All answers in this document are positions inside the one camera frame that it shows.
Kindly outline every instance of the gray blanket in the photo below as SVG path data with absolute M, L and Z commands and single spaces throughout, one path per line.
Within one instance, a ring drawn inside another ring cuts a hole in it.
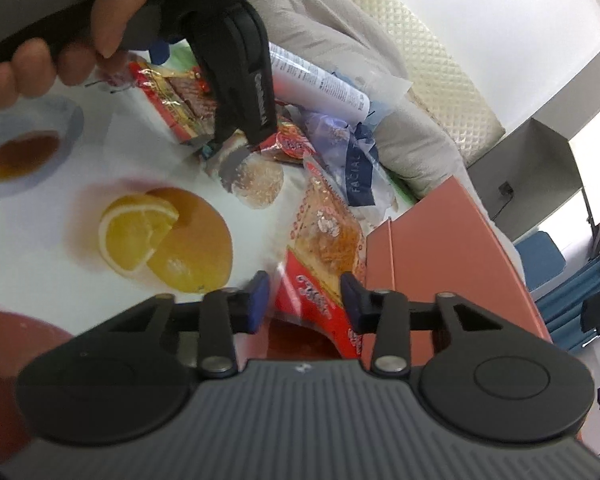
M 382 78 L 408 80 L 402 56 L 384 30 L 350 0 L 250 0 L 269 39 L 325 70 L 339 70 L 372 100 L 382 100 Z M 522 278 L 520 256 L 491 222 L 451 138 L 407 94 L 395 96 L 395 111 L 375 132 L 381 163 L 422 198 L 456 177 L 488 220 Z

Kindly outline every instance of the cushioned headboard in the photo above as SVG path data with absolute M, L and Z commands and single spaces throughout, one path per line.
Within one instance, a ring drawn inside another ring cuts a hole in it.
M 413 81 L 412 97 L 448 131 L 465 164 L 489 151 L 504 128 L 438 38 L 400 0 L 352 1 L 394 39 Z

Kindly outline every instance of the brown liquid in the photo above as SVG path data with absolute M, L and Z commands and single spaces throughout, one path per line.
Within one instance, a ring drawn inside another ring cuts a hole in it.
M 0 182 L 20 178 L 41 168 L 60 146 L 54 130 L 29 132 L 0 146 Z

